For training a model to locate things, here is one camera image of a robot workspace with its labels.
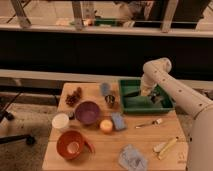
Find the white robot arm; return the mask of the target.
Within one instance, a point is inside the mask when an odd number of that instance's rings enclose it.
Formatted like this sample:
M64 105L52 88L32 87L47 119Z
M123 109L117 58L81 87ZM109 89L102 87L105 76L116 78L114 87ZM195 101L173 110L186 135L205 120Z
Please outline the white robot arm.
M213 171L213 100L170 76L171 68L168 58L146 62L143 65L141 94L148 95L159 85L193 117L187 171Z

